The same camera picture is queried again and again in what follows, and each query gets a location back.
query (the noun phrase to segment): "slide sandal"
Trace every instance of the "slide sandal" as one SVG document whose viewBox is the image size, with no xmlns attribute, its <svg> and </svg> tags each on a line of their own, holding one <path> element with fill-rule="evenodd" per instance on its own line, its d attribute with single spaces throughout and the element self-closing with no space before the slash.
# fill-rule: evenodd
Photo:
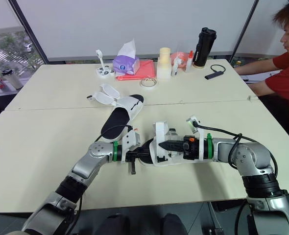
<svg viewBox="0 0 289 235">
<path fill-rule="evenodd" d="M 143 102 L 144 98 L 139 94 L 118 99 L 114 110 L 101 129 L 101 133 L 104 133 L 114 126 L 129 125 L 130 121 L 132 121 L 142 109 Z M 107 131 L 102 135 L 103 140 L 106 142 L 119 140 L 123 137 L 124 129 L 127 130 L 127 127 L 120 126 Z"/>
<path fill-rule="evenodd" d="M 93 95 L 87 96 L 88 100 L 92 100 L 93 98 L 102 104 L 112 104 L 116 105 L 116 99 L 120 97 L 120 93 L 115 90 L 111 85 L 103 83 L 100 85 L 102 87 L 102 92 L 95 92 Z"/>
</svg>

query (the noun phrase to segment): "bottle cap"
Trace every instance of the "bottle cap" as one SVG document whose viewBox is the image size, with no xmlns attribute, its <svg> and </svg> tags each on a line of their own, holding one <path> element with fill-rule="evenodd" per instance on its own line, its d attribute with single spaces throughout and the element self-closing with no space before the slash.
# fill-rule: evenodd
<svg viewBox="0 0 289 235">
<path fill-rule="evenodd" d="M 170 55 L 170 48 L 168 48 L 168 47 L 160 48 L 160 54 L 169 54 Z"/>
<path fill-rule="evenodd" d="M 193 57 L 193 51 L 191 50 L 190 53 L 189 53 L 188 58 L 192 58 L 192 57 Z"/>
</svg>

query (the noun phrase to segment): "black thermos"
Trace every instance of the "black thermos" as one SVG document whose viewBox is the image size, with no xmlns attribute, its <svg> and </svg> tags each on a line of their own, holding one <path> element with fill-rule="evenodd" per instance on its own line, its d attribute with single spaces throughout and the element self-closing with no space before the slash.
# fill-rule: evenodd
<svg viewBox="0 0 289 235">
<path fill-rule="evenodd" d="M 202 68 L 207 62 L 210 50 L 214 43 L 214 40 L 217 38 L 217 33 L 208 28 L 202 28 L 201 33 L 199 34 L 199 42 L 195 49 L 193 56 L 193 64 L 197 68 Z"/>
</svg>

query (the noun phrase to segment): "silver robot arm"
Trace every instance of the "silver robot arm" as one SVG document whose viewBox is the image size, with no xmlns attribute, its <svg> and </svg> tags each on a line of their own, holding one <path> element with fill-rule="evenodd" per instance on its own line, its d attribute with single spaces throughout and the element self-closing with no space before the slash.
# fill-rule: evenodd
<svg viewBox="0 0 289 235">
<path fill-rule="evenodd" d="M 88 152 L 74 165 L 55 192 L 24 223 L 22 231 L 28 234 L 65 234 L 73 221 L 78 200 L 98 174 L 101 166 L 112 161 L 125 160 L 126 152 L 140 145 L 139 134 L 131 130 L 117 142 L 94 142 Z"/>
<path fill-rule="evenodd" d="M 235 140 L 213 138 L 212 143 L 214 161 L 228 163 L 228 154 Z M 256 142 L 239 144 L 231 159 L 237 166 L 248 195 L 250 234 L 289 235 L 287 192 L 279 188 L 270 160 L 267 148 Z"/>
</svg>

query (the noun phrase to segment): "green ring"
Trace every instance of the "green ring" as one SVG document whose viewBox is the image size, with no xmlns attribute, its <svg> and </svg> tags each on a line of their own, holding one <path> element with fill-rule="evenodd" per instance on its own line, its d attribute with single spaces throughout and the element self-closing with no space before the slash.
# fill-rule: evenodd
<svg viewBox="0 0 289 235">
<path fill-rule="evenodd" d="M 207 141 L 208 141 L 208 159 L 211 159 L 213 156 L 212 152 L 212 136 L 210 133 L 207 135 Z"/>
<path fill-rule="evenodd" d="M 117 161 L 117 146 L 118 146 L 118 142 L 114 141 L 113 142 L 113 147 L 114 147 L 114 154 L 113 154 L 113 161 L 116 162 Z"/>
</svg>

